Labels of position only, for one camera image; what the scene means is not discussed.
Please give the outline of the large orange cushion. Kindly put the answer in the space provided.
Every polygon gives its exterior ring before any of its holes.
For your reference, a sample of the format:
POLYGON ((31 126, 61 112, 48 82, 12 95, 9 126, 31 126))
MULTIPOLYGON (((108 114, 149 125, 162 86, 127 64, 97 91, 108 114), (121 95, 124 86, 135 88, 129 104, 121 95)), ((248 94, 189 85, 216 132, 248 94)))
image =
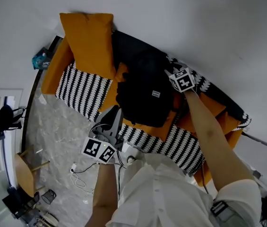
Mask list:
POLYGON ((60 13, 66 40, 80 71, 114 79, 112 22, 109 13, 60 13))

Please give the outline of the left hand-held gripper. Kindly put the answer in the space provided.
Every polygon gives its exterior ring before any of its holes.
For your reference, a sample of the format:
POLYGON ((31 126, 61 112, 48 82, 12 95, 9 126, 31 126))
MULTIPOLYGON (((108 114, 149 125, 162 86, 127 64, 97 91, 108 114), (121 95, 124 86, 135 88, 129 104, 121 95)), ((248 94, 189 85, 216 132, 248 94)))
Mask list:
POLYGON ((102 112, 85 139, 82 154, 96 161, 107 162, 122 150, 124 140, 119 135, 123 123, 123 111, 111 106, 102 112))

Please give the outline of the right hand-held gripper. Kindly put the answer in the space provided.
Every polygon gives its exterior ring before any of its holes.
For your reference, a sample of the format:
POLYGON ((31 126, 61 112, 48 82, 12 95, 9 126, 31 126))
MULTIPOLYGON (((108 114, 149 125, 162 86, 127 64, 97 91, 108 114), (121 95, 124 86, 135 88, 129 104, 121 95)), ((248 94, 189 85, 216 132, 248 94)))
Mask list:
POLYGON ((173 74, 167 70, 164 71, 167 74, 173 88, 180 93, 183 93, 189 89, 193 89, 196 85, 194 77, 187 67, 174 72, 173 74))

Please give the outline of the black mesh bin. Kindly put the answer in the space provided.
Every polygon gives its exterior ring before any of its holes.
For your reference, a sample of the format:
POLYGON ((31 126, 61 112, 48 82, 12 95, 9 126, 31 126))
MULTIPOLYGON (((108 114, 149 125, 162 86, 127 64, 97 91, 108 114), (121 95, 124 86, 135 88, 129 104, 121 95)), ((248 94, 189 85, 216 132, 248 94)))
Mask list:
POLYGON ((50 205, 56 198, 56 196, 56 193, 53 190, 49 189, 41 196, 41 198, 46 204, 50 205))

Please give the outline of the round wooden side table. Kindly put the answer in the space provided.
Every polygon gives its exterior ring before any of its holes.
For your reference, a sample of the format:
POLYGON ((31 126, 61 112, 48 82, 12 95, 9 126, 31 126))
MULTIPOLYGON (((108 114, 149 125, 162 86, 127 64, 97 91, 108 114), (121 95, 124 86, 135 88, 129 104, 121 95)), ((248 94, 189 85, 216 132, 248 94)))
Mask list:
POLYGON ((24 192, 30 197, 34 197, 37 191, 44 188, 43 186, 41 188, 36 189, 35 179, 34 179, 36 171, 50 164, 50 161, 47 161, 35 168, 31 168, 30 165, 25 160, 25 155, 32 149, 33 149, 32 147, 29 147, 22 153, 15 154, 14 157, 17 183, 24 190, 24 192))

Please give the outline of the person's white shirt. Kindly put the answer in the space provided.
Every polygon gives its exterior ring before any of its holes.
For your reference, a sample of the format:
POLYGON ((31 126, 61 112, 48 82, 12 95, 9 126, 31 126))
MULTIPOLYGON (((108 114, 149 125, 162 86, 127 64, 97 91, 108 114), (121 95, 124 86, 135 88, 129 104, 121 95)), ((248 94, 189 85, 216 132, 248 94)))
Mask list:
POLYGON ((160 154, 127 165, 117 190, 117 209, 93 208, 86 227, 257 227, 261 216, 254 180, 228 184, 212 197, 160 154))

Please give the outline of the teal tissue pack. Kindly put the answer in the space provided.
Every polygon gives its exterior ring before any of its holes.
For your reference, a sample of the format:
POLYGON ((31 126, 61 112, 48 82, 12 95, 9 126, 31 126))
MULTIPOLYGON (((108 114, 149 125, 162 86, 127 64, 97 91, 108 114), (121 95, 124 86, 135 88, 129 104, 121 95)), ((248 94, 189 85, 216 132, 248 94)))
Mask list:
POLYGON ((33 58, 32 65, 34 70, 46 70, 53 58, 53 52, 42 48, 33 58))

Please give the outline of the flat orange cushion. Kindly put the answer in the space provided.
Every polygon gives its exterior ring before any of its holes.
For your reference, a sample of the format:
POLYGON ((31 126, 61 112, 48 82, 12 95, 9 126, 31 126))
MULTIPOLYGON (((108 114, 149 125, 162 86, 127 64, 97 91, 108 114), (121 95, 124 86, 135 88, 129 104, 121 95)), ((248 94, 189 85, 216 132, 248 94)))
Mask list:
MULTIPOLYGON (((99 109, 99 112, 102 113, 111 106, 119 105, 116 101, 117 87, 118 87, 118 82, 124 81, 122 74, 125 72, 128 72, 128 68, 124 63, 121 62, 115 74, 114 80, 112 81, 112 84, 107 92, 107 95, 99 109)), ((176 112, 170 111, 164 125, 160 128, 145 126, 142 124, 132 124, 130 121, 126 119, 123 119, 123 123, 132 128, 140 129, 151 136, 159 137, 163 142, 165 142, 169 129, 173 125, 172 121, 175 118, 175 115, 176 112)))

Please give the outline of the white wrist band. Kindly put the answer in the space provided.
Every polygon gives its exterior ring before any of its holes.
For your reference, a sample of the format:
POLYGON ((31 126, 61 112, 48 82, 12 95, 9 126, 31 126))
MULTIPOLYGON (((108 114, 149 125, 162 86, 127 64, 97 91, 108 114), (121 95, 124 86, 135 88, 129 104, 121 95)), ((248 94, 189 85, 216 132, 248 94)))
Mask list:
POLYGON ((114 165, 115 164, 115 158, 110 158, 107 162, 103 162, 103 161, 98 161, 98 164, 102 164, 102 165, 114 165))

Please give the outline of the round white device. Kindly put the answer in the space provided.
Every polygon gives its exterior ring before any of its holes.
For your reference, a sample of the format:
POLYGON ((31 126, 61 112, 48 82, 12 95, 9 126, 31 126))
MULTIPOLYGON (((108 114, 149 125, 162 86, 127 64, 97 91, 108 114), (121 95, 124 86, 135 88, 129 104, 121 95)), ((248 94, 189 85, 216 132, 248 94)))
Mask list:
POLYGON ((58 227, 59 221, 50 213, 41 213, 39 220, 47 227, 58 227))

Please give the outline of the black backpack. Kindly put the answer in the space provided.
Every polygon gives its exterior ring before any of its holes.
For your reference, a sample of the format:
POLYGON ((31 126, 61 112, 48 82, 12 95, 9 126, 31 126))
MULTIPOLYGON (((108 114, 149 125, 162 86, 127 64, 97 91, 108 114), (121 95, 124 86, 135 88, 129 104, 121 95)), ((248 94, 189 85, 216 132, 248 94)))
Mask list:
POLYGON ((182 107, 184 97, 175 91, 168 75, 183 66, 171 64, 165 53, 151 49, 135 55, 127 68, 116 96, 123 117, 132 124, 162 127, 169 113, 182 107))

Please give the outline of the person's left forearm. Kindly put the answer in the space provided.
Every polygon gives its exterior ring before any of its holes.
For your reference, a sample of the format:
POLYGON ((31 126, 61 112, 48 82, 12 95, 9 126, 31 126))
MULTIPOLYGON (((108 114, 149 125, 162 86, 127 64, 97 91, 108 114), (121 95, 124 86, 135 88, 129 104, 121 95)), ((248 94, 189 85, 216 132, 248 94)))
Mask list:
POLYGON ((93 208, 116 210, 118 190, 115 166, 100 164, 93 196, 93 208))

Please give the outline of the black storage box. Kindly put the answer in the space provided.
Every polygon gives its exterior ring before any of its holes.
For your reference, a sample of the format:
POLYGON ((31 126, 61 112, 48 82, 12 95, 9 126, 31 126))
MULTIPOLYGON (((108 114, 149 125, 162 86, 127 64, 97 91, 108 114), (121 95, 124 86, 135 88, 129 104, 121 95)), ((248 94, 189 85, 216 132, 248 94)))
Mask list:
POLYGON ((36 192, 34 196, 31 197, 22 188, 18 188, 3 198, 2 201, 9 209, 11 214, 16 219, 19 219, 21 216, 31 210, 39 201, 39 199, 39 192, 36 192))

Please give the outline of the person's right forearm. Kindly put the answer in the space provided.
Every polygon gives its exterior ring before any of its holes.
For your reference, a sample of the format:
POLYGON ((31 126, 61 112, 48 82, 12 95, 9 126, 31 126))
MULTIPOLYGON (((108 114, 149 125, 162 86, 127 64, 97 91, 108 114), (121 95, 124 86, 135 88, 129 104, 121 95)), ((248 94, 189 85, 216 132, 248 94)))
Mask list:
POLYGON ((253 180, 248 168, 228 144, 220 124, 198 95, 191 90, 185 91, 184 95, 215 188, 220 190, 239 180, 253 180))

